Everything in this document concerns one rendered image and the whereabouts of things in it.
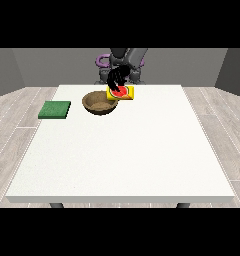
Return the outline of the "green square pad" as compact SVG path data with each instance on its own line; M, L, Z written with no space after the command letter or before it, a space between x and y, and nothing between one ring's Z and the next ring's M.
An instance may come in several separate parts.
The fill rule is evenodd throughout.
M46 101L38 114L38 118L65 119L70 106L70 101Z

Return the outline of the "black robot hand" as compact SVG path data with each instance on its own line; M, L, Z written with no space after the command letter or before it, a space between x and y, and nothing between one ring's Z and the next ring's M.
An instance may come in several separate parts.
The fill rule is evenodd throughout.
M130 68L127 65L121 65L112 69L108 74L107 84L112 91L119 92L119 86L123 86L127 80L126 77L130 74Z

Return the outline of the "brown wooden bowl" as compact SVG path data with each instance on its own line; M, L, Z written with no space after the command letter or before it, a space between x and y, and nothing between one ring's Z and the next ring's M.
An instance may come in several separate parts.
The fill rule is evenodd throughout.
M83 97L82 104L91 114L102 116L111 113L117 107L118 101L108 100L105 91L93 91Z

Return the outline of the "yellow cup with melon print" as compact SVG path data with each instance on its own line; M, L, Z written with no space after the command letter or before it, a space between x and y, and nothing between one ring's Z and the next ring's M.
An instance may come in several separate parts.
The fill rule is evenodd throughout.
M108 100L133 100L134 87L133 86L119 86L118 90L112 91L110 88L106 89L106 96Z

